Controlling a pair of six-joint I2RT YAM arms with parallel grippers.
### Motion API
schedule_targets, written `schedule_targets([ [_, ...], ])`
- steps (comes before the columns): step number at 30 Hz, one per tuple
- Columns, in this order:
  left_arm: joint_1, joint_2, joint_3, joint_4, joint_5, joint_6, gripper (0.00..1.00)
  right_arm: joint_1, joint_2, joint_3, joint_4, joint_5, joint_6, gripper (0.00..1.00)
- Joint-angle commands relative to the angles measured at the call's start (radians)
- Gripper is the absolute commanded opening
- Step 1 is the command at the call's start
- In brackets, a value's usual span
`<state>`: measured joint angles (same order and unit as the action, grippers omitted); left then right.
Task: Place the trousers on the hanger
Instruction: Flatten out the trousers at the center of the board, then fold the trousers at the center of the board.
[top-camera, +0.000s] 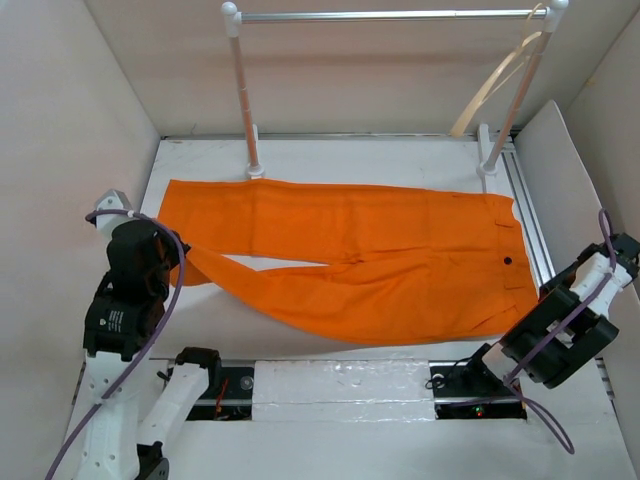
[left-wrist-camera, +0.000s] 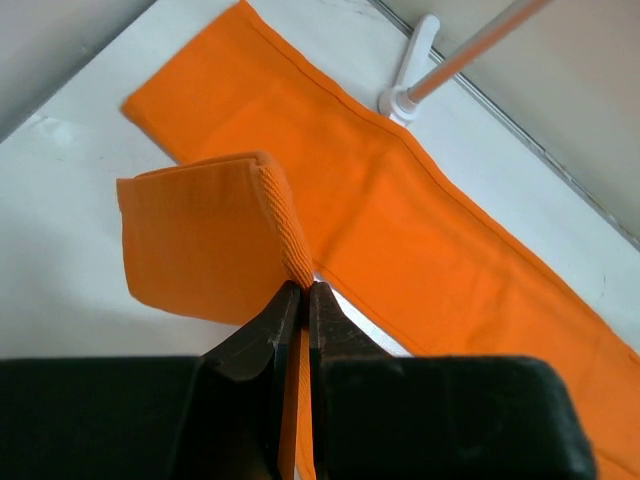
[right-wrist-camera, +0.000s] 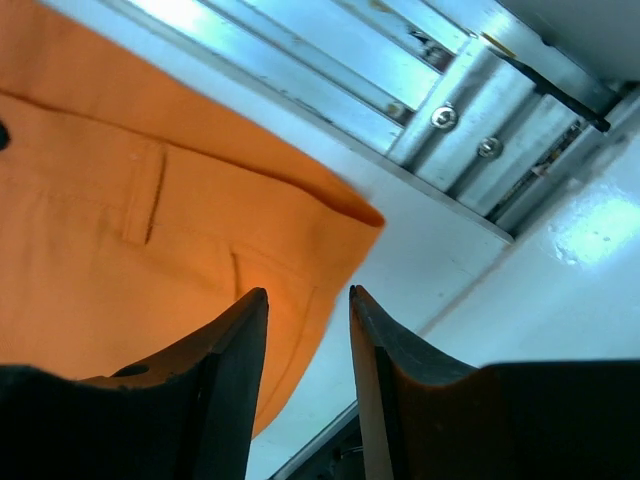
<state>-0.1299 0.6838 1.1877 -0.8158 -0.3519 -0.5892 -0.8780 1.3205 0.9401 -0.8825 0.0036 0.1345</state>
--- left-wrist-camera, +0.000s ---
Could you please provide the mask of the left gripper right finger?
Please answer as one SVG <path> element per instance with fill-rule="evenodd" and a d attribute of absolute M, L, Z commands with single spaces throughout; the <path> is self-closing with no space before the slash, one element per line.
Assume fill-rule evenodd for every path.
<path fill-rule="evenodd" d="M 330 286 L 314 282 L 309 294 L 309 357 L 313 467 L 317 479 L 325 473 L 326 405 L 321 386 L 321 361 L 390 358 L 343 312 Z"/>

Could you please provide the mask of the orange trousers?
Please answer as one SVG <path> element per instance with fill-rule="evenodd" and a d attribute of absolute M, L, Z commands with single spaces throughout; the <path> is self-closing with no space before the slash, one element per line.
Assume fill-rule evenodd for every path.
<path fill-rule="evenodd" d="M 123 105 L 175 166 L 117 183 L 140 302 L 242 325 L 327 279 L 413 354 L 526 354 L 566 382 L 603 479 L 639 475 L 639 357 L 245 1 Z"/>

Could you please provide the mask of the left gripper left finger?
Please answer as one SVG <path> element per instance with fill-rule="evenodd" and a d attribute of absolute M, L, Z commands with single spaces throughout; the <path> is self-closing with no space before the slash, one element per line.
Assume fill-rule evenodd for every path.
<path fill-rule="evenodd" d="M 302 289 L 267 306 L 204 356 L 202 471 L 212 479 L 295 477 Z"/>

